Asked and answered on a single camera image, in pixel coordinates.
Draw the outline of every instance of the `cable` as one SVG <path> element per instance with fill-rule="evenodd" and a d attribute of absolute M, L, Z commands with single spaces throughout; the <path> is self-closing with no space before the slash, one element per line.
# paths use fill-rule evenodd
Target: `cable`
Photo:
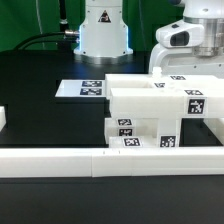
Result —
<path fill-rule="evenodd" d="M 26 44 L 24 47 L 22 47 L 22 50 L 25 50 L 26 48 L 28 48 L 29 46 L 33 45 L 33 44 L 41 44 L 41 43 L 62 43 L 64 42 L 64 40 L 40 40 L 40 41 L 33 41 L 31 43 Z M 71 42 L 71 43 L 75 43 L 74 40 L 66 40 L 66 42 Z"/>
<path fill-rule="evenodd" d="M 32 40 L 36 40 L 36 39 L 44 38 L 44 37 L 61 36 L 61 35 L 64 35 L 64 34 L 65 34 L 64 32 L 53 32 L 53 33 L 39 34 L 39 35 L 30 37 L 30 38 L 28 38 L 28 39 L 22 41 L 20 44 L 18 44 L 18 45 L 14 48 L 14 50 L 19 50 L 23 45 L 29 43 L 29 42 L 32 41 Z"/>
<path fill-rule="evenodd" d="M 40 4 L 39 0 L 36 0 L 36 12 L 37 12 L 37 21 L 40 29 L 40 34 L 43 34 L 43 27 L 42 27 L 42 22 L 41 22 L 41 17 L 40 17 Z"/>
<path fill-rule="evenodd" d="M 59 0 L 59 10 L 60 10 L 60 30 L 65 31 L 69 29 L 68 20 L 66 16 L 66 4 L 65 0 Z"/>
<path fill-rule="evenodd" d="M 138 0 L 138 6 L 139 6 L 139 15 L 140 15 L 140 24 L 141 24 L 141 31 L 142 31 L 143 47 L 144 47 L 144 51 L 146 51 L 147 48 L 146 48 L 145 27 L 144 27 L 143 13 L 142 13 L 142 0 Z"/>

